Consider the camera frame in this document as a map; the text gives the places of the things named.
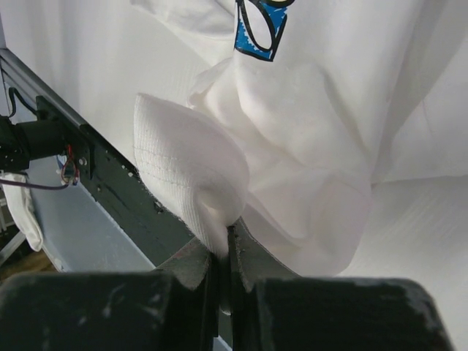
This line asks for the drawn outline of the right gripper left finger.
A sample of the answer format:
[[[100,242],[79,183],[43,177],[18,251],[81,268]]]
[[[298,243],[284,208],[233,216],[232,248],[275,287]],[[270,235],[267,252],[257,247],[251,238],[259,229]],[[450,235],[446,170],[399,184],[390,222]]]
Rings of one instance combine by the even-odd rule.
[[[211,350],[216,280],[197,240],[149,272],[18,274],[1,286],[1,348]]]

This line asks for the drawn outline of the white t shirt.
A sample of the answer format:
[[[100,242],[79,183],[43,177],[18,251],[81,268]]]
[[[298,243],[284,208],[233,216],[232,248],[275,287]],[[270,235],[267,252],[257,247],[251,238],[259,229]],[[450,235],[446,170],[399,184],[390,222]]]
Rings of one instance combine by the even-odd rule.
[[[209,249],[467,277],[465,1],[3,1],[10,50]]]

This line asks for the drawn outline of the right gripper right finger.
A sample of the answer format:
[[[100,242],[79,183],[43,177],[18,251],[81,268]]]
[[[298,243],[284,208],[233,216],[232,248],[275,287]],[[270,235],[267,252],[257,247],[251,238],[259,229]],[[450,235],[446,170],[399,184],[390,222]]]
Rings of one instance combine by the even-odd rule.
[[[303,278],[228,230],[234,350],[452,350],[432,297],[414,281]]]

